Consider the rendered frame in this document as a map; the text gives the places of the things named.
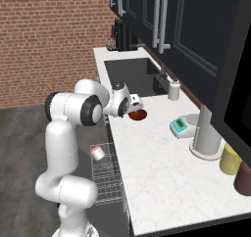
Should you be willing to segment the black wall cupboard door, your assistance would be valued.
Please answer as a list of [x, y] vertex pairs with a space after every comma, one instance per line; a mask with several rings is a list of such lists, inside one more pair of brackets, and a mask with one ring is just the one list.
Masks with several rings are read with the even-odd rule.
[[[142, 0], [141, 3], [141, 18], [139, 21], [139, 36], [143, 43], [155, 54], [158, 55], [158, 46], [153, 48], [152, 46], [152, 36], [153, 36], [153, 19], [154, 19], [154, 3], [155, 0]], [[159, 30], [158, 30], [158, 40], [160, 33], [160, 16], [159, 16]]]
[[165, 65], [208, 109], [214, 108], [239, 0], [168, 2]]

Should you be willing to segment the brown bowl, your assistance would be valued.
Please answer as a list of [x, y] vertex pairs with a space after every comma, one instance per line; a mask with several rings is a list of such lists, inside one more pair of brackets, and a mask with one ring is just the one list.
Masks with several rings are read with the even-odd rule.
[[139, 109], [138, 111], [130, 112], [128, 116], [132, 120], [143, 120], [147, 117], [147, 112], [143, 109]]

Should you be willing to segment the black microwave oven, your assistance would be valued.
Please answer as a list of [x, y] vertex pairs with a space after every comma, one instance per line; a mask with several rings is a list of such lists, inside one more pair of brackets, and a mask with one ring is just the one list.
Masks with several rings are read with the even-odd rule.
[[239, 0], [211, 125], [251, 168], [251, 0]]

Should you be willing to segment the dark tap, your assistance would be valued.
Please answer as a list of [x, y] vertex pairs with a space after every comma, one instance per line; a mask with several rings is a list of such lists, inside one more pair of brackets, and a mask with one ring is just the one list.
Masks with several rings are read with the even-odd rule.
[[165, 64], [162, 63], [162, 67], [161, 67], [161, 70], [160, 70], [160, 77], [162, 79], [168, 79], [168, 74], [166, 72], [166, 68], [165, 68]]

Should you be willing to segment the white cup with red inside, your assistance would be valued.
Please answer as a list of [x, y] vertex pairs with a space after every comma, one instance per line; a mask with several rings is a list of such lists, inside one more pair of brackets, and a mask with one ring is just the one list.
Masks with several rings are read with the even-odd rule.
[[94, 146], [91, 149], [90, 154], [96, 161], [100, 161], [105, 157], [105, 152], [102, 150], [100, 145]]

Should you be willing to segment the white paper towel roll holder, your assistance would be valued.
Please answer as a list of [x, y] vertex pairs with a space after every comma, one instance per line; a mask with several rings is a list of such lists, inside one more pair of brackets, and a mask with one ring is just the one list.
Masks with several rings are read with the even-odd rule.
[[205, 105], [202, 105], [195, 135], [189, 145], [190, 152], [195, 157], [205, 161], [219, 160], [223, 154], [222, 136], [211, 125], [211, 118], [211, 111]]

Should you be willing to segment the dark grey dishwasher door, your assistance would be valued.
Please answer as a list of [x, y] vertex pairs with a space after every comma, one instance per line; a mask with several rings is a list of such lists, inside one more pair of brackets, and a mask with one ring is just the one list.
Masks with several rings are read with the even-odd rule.
[[[92, 180], [90, 146], [113, 143], [110, 129], [103, 122], [93, 127], [76, 127], [79, 147], [79, 165], [75, 175]], [[129, 237], [129, 227], [124, 213], [123, 199], [119, 202], [94, 205], [86, 211], [88, 219], [100, 237]]]

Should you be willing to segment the black wall cupboard run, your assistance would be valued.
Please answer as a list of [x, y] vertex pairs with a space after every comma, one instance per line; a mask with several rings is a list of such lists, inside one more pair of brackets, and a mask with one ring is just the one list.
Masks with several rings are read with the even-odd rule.
[[110, 9], [135, 34], [139, 34], [140, 0], [110, 0]]

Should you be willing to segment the yellow canister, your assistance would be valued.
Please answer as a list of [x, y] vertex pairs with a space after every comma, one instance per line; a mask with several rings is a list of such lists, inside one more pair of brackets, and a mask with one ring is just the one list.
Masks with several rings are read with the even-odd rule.
[[237, 174], [242, 160], [238, 154], [231, 148], [228, 143], [225, 143], [222, 158], [220, 161], [220, 169], [228, 175]]

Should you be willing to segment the black sink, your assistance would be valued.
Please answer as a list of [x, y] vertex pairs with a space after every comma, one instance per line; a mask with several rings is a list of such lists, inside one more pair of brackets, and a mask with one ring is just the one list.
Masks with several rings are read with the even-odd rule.
[[162, 79], [159, 69], [149, 58], [106, 61], [111, 84], [124, 82], [130, 94], [139, 97], [167, 95], [170, 82]]

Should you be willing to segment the white soap bottle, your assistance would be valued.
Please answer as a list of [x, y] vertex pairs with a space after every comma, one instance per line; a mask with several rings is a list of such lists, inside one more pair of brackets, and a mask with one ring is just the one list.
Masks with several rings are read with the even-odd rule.
[[169, 99], [176, 101], [179, 98], [180, 82], [175, 79], [170, 83], [169, 86]]

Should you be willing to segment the white and teal kitchen scale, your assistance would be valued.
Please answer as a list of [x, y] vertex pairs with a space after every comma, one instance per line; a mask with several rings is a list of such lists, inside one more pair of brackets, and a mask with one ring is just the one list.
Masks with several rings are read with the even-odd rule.
[[180, 116], [170, 123], [170, 130], [176, 138], [191, 138], [195, 135], [198, 114]]

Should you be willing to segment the black coffee machine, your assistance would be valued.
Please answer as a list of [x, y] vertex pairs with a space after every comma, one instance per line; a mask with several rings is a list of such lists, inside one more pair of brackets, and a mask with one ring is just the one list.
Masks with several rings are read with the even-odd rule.
[[114, 44], [107, 44], [108, 51], [136, 51], [137, 36], [121, 21], [115, 20], [112, 26], [111, 37], [115, 39]]

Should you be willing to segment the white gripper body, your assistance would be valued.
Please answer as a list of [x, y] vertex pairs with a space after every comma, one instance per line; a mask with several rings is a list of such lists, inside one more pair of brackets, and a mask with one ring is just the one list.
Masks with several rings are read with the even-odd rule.
[[144, 106], [141, 100], [138, 101], [132, 100], [131, 103], [129, 104], [127, 112], [128, 113], [137, 112], [138, 110], [141, 110], [143, 108]]

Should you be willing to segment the dark brown canister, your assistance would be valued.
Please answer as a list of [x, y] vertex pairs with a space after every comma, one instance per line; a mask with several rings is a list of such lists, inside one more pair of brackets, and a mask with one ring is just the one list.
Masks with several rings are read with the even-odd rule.
[[251, 196], [251, 168], [245, 162], [240, 164], [233, 185], [239, 194]]

